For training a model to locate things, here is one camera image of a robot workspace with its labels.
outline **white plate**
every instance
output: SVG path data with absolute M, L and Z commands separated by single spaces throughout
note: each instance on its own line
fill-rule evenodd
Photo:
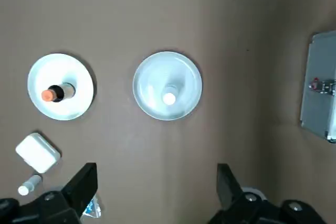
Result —
M 178 87 L 178 95 L 176 102 L 173 97 L 174 103 L 167 105 L 170 99 L 165 103 L 167 97 L 163 92 L 170 89 L 170 85 Z M 176 120 L 197 106 L 202 94 L 202 78 L 196 65 L 184 55 L 158 52 L 139 65 L 133 79 L 133 93 L 140 108 L 148 115 L 159 120 Z
M 72 84 L 75 95 L 60 102 L 45 102 L 42 91 L 51 85 Z M 28 75 L 28 93 L 33 104 L 44 115 L 56 120 L 72 120 L 87 111 L 93 99 L 93 82 L 86 67 L 74 57 L 51 54 L 40 58 Z

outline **bottle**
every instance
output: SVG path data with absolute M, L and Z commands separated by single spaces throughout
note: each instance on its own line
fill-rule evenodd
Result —
M 42 181 L 42 177 L 39 175 L 33 175 L 29 180 L 24 182 L 19 188 L 18 192 L 22 196 L 28 195 L 31 191 L 34 191 L 35 187 Z
M 42 100 L 45 102 L 60 102 L 64 99 L 69 99 L 75 95 L 75 88 L 69 83 L 60 85 L 51 85 L 41 94 Z

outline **white bottle cap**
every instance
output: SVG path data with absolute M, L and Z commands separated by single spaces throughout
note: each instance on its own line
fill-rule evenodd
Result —
M 34 175 L 30 177 L 29 180 L 24 182 L 19 188 L 18 188 L 18 193 L 26 196 L 29 194 L 31 191 L 34 191 L 35 187 L 41 182 L 42 178 L 39 175 Z
M 163 89 L 162 100 L 166 105 L 173 105 L 176 102 L 176 97 L 178 96 L 178 88 L 174 85 L 167 85 Z
M 26 186 L 20 186 L 17 191 L 23 196 L 29 194 L 29 189 Z

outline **white cap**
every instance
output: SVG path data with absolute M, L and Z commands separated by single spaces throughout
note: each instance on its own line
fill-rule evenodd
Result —
M 27 194 L 29 194 L 29 189 L 26 186 L 20 186 L 17 190 L 19 192 L 19 194 L 26 196 Z
M 166 105 L 173 105 L 176 101 L 176 96 L 174 96 L 173 93 L 166 93 L 163 95 L 162 99 Z
M 41 182 L 42 178 L 39 175 L 34 175 L 24 182 L 18 189 L 20 195 L 26 196 Z

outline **small bottle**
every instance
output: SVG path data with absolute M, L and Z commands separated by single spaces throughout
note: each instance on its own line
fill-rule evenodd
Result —
M 69 83 L 60 85 L 52 85 L 41 94 L 42 100 L 45 102 L 60 102 L 69 99 L 75 95 L 75 88 Z
M 34 191 L 35 187 L 42 181 L 42 177 L 39 175 L 33 175 L 30 177 L 29 180 L 24 182 L 19 188 L 18 192 L 19 194 L 26 196 L 28 195 L 31 191 Z

